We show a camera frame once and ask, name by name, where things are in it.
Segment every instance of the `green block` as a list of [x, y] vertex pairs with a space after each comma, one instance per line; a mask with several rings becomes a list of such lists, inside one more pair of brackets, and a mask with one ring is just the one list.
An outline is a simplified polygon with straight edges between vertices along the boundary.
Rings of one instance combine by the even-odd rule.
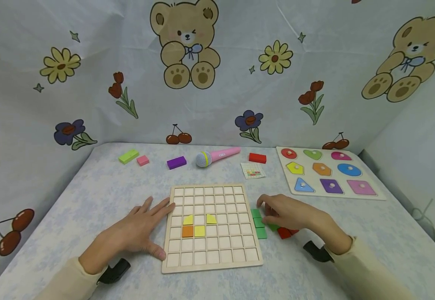
[[139, 156], [139, 152], [136, 151], [135, 149], [132, 149], [128, 153], [121, 155], [119, 157], [119, 161], [122, 162], [123, 164], [127, 164], [128, 162], [132, 161], [138, 156]]
[[268, 237], [268, 234], [266, 233], [265, 228], [256, 228], [256, 235], [257, 235], [259, 240], [267, 239], [267, 237]]
[[263, 223], [263, 219], [261, 217], [259, 218], [254, 218], [254, 226], [256, 228], [264, 228], [264, 223]]
[[274, 225], [274, 224], [268, 224], [269, 229], [271, 229], [271, 231], [277, 231], [279, 226], [278, 225]]
[[250, 213], [252, 214], [253, 218], [261, 218], [261, 212], [259, 209], [251, 209]]

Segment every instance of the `right hand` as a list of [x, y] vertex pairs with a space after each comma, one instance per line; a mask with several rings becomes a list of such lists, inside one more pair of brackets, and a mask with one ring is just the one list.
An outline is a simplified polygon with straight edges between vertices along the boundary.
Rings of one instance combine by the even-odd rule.
[[309, 204], [283, 194], [268, 196], [263, 194], [257, 200], [258, 208], [265, 203], [265, 216], [262, 222], [275, 224], [291, 230], [310, 228], [312, 222], [327, 219], [328, 214]]

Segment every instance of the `sleeve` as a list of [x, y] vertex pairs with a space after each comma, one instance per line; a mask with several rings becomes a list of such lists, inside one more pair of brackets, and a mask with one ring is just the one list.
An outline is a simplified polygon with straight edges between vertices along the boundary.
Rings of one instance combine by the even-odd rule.
[[34, 300], [88, 300], [105, 269], [96, 275], [89, 275], [77, 257], [71, 258]]
[[357, 237], [351, 237], [352, 246], [343, 255], [325, 249], [336, 268], [347, 282], [367, 300], [411, 300], [414, 296], [385, 268], [374, 253]]

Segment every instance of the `green heart piece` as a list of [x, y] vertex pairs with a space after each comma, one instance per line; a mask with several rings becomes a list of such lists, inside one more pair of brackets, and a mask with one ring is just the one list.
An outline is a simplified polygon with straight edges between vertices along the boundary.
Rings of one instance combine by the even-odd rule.
[[319, 160], [321, 157], [323, 157], [323, 154], [320, 151], [317, 150], [305, 150], [303, 151], [306, 155], [308, 155], [310, 158], [314, 160]]

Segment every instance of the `wooden grid board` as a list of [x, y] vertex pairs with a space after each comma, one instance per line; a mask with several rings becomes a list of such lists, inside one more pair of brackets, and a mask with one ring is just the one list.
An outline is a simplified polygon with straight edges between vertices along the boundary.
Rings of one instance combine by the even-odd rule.
[[350, 151], [276, 147], [293, 195], [386, 200], [377, 180]]
[[[167, 257], [162, 263], [163, 273], [241, 268], [264, 263], [242, 184], [174, 186], [170, 203], [176, 203], [176, 208], [167, 216], [164, 242]], [[185, 221], [189, 223], [189, 216], [193, 223], [184, 225]], [[183, 237], [183, 228], [187, 226], [193, 227], [192, 236]]]

